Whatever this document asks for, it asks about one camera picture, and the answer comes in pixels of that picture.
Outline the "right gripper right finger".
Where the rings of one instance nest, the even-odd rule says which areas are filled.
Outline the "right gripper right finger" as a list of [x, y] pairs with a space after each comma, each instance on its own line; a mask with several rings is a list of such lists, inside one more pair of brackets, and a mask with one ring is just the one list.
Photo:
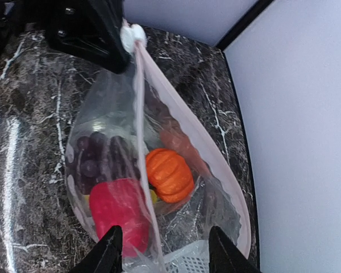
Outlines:
[[219, 226], [209, 234], [210, 273], [261, 273], [245, 258]]

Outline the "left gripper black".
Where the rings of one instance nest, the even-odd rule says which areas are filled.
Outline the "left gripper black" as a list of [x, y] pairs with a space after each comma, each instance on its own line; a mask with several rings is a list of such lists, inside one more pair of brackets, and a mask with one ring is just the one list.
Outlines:
[[120, 31], [123, 1], [0, 1], [0, 56], [12, 36], [43, 31], [49, 47], [113, 73], [130, 64]]

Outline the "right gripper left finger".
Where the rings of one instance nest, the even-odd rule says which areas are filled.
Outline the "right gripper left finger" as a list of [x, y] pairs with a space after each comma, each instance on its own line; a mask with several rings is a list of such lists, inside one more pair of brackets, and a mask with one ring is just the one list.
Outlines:
[[118, 225], [112, 226], [87, 256], [69, 273], [121, 273], [123, 233]]

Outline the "red toy bell pepper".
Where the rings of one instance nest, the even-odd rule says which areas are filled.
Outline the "red toy bell pepper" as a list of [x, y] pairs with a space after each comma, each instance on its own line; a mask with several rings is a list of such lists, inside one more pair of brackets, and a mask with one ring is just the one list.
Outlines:
[[89, 207], [97, 237], [102, 237], [113, 226], [122, 228], [124, 257], [145, 253], [149, 242], [150, 223], [142, 212], [144, 192], [137, 179], [122, 178], [102, 182], [93, 187]]

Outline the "dark red toy grapes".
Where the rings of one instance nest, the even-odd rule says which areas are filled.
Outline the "dark red toy grapes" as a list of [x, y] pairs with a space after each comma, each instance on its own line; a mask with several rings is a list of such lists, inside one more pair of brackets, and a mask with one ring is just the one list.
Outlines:
[[88, 195], [95, 185], [102, 182], [140, 179], [137, 151], [128, 139], [120, 135], [107, 137], [95, 131], [89, 136], [80, 136], [73, 145], [67, 144], [65, 164], [83, 195]]

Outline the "orange toy pumpkin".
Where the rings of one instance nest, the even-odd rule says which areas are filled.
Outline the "orange toy pumpkin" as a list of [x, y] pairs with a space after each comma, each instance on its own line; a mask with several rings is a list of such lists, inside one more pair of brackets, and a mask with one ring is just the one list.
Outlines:
[[194, 189], [193, 175], [185, 159], [176, 151], [157, 148], [145, 157], [148, 182], [167, 203], [186, 199]]

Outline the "clear zip top bag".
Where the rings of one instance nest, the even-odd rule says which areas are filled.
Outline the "clear zip top bag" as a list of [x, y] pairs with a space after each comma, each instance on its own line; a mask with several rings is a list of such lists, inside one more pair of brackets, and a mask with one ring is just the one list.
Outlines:
[[[149, 221], [145, 253], [124, 257], [131, 268], [154, 263], [164, 267], [164, 256], [198, 240], [209, 242], [210, 230], [219, 226], [247, 258], [251, 249], [251, 225], [242, 190], [225, 158], [198, 118], [188, 108], [146, 49], [142, 27], [124, 23], [121, 42], [130, 54], [130, 65], [121, 74], [102, 71], [82, 106], [68, 144], [95, 131], [107, 137], [120, 135], [137, 151], [142, 212]], [[193, 175], [194, 189], [184, 200], [152, 203], [145, 157], [166, 148], [181, 155]], [[65, 185], [73, 212], [95, 241], [95, 223], [88, 195], [83, 195], [65, 170]]]

